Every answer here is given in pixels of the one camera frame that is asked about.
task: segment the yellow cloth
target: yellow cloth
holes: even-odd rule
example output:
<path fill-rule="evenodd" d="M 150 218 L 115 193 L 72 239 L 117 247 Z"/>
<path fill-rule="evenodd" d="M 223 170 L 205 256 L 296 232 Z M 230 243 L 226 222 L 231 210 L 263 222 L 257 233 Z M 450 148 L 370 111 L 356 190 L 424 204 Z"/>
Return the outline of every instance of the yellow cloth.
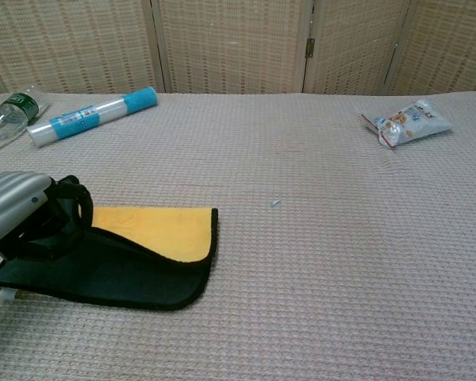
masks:
<path fill-rule="evenodd" d="M 92 226 L 109 230 L 179 262 L 197 262 L 209 254 L 211 208 L 94 208 Z"/>

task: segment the green label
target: green label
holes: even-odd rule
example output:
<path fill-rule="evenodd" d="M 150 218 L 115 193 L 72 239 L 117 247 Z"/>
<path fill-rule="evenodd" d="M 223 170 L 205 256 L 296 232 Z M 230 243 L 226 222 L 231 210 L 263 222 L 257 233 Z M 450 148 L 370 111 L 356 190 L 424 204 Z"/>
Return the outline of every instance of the green label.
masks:
<path fill-rule="evenodd" d="M 23 94 L 23 93 L 12 94 L 3 103 L 20 108 L 21 111 L 25 113 L 29 121 L 31 121 L 39 112 L 39 106 L 33 100 L 33 98 L 29 97 L 27 94 Z"/>

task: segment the snack bag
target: snack bag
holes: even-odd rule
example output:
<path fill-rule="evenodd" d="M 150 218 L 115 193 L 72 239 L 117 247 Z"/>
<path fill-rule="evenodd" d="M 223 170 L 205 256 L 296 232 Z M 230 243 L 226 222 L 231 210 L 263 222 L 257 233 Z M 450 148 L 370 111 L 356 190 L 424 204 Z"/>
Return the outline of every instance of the snack bag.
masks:
<path fill-rule="evenodd" d="M 453 127 L 426 99 L 404 107 L 389 118 L 362 116 L 370 123 L 369 128 L 378 134 L 379 142 L 389 148 Z"/>

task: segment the bottle label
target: bottle label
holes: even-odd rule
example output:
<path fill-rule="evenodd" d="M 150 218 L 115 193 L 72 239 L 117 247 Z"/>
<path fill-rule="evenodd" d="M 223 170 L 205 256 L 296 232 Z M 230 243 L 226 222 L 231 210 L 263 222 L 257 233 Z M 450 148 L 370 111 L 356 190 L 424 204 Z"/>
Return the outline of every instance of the bottle label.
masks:
<path fill-rule="evenodd" d="M 49 122 L 58 138 L 63 139 L 97 127 L 100 122 L 100 117 L 95 107 L 88 106 L 72 113 L 54 117 Z"/>
<path fill-rule="evenodd" d="M 3 104 L 13 105 L 23 111 L 26 117 L 31 121 L 39 113 L 37 102 L 27 94 L 15 93 L 7 98 Z"/>

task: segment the woven screen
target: woven screen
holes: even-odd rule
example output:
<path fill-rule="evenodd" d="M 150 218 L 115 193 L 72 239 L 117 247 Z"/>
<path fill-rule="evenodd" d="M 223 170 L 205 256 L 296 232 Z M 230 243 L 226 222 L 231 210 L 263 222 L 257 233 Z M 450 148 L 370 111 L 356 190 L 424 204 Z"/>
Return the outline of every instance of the woven screen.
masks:
<path fill-rule="evenodd" d="M 300 3 L 160 0 L 173 91 L 293 91 Z"/>
<path fill-rule="evenodd" d="M 305 92 L 377 94 L 409 0 L 316 1 Z"/>
<path fill-rule="evenodd" d="M 420 0 L 407 33 L 391 94 L 476 90 L 476 0 Z"/>
<path fill-rule="evenodd" d="M 0 77 L 7 90 L 26 83 L 71 93 L 155 86 L 141 0 L 0 0 Z"/>

